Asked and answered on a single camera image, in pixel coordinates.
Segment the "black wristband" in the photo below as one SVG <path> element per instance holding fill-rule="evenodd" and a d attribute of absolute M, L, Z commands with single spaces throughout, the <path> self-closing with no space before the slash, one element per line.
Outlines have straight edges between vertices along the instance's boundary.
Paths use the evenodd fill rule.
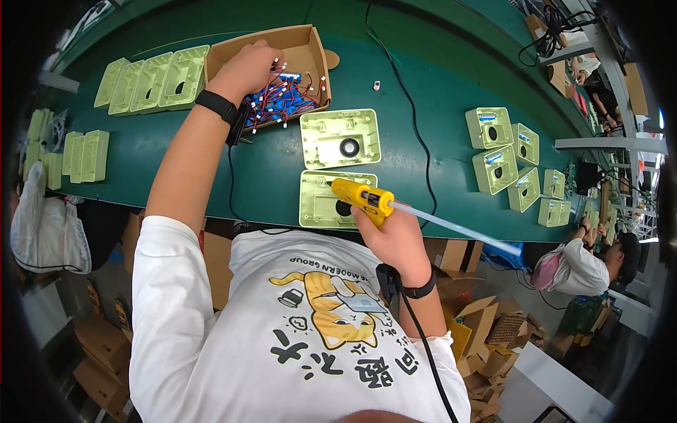
<path fill-rule="evenodd" d="M 424 286 L 421 286 L 420 288 L 407 288 L 406 286 L 403 286 L 402 291 L 409 298 L 413 298 L 414 300 L 418 300 L 419 298 L 423 298 L 424 296 L 431 293 L 431 291 L 435 287 L 435 279 L 436 279 L 435 278 L 435 269 L 433 269 L 431 267 L 431 269 L 430 269 L 430 280 Z"/>
<path fill-rule="evenodd" d="M 231 127 L 238 121 L 238 108 L 229 100 L 206 89 L 203 89 L 195 99 L 195 104 L 200 104 L 220 115 L 221 119 L 229 123 Z"/>

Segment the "smartwatch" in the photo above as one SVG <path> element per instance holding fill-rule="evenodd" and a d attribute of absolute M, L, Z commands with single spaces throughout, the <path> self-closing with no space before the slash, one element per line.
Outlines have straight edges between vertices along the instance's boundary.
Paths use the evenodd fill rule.
<path fill-rule="evenodd" d="M 218 114 L 224 122 L 230 124 L 231 128 L 238 121 L 238 108 L 220 95 L 207 91 L 206 89 L 203 89 L 195 99 L 195 104 L 204 106 Z"/>

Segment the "person with cap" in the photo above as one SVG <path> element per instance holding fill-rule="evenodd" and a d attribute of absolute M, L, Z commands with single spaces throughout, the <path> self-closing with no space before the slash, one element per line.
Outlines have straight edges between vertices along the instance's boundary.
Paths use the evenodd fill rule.
<path fill-rule="evenodd" d="M 592 253 L 600 234 L 603 248 Z M 560 244 L 536 263 L 531 285 L 538 290 L 557 290 L 567 294 L 596 296 L 609 289 L 612 281 L 627 285 L 637 273 L 640 244 L 633 233 L 621 232 L 611 243 L 603 225 L 590 227 L 587 216 L 566 244 Z"/>

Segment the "white t-shirt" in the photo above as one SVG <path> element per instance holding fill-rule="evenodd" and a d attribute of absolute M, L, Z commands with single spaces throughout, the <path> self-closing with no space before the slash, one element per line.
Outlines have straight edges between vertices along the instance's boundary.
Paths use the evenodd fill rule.
<path fill-rule="evenodd" d="M 601 295 L 609 289 L 607 265 L 583 248 L 583 240 L 574 238 L 567 244 L 560 244 L 555 250 L 541 257 L 541 261 L 554 254 L 562 253 L 548 291 L 557 290 L 574 295 Z"/>
<path fill-rule="evenodd" d="M 146 217 L 129 370 L 144 422 L 329 422 L 363 409 L 449 421 L 420 339 L 377 295 L 379 263 L 363 246 L 314 233 L 242 234 L 231 298 L 214 314 L 195 234 Z M 458 421 L 468 422 L 452 339 L 428 342 Z"/>

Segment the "black cable bundle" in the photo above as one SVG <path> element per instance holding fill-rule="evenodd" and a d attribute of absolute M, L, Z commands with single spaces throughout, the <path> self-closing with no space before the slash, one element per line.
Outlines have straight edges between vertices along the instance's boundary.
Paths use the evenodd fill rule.
<path fill-rule="evenodd" d="M 577 16 L 588 14 L 592 15 L 591 20 L 576 21 Z M 568 18 L 564 16 L 564 13 L 559 8 L 554 8 L 550 5 L 546 5 L 543 9 L 543 15 L 545 19 L 545 25 L 547 25 L 548 30 L 543 34 L 543 37 L 540 37 L 538 40 L 533 43 L 524 46 L 522 50 L 519 51 L 517 58 L 524 65 L 530 68 L 538 65 L 538 58 L 549 58 L 552 56 L 556 50 L 562 50 L 562 42 L 560 40 L 560 34 L 562 32 L 575 32 L 576 30 L 581 30 L 580 28 L 585 25 L 592 25 L 597 23 L 597 17 L 594 16 L 592 12 L 584 10 L 569 16 Z M 526 51 L 532 45 L 536 46 L 536 60 L 533 64 L 526 64 L 522 61 L 522 53 Z"/>

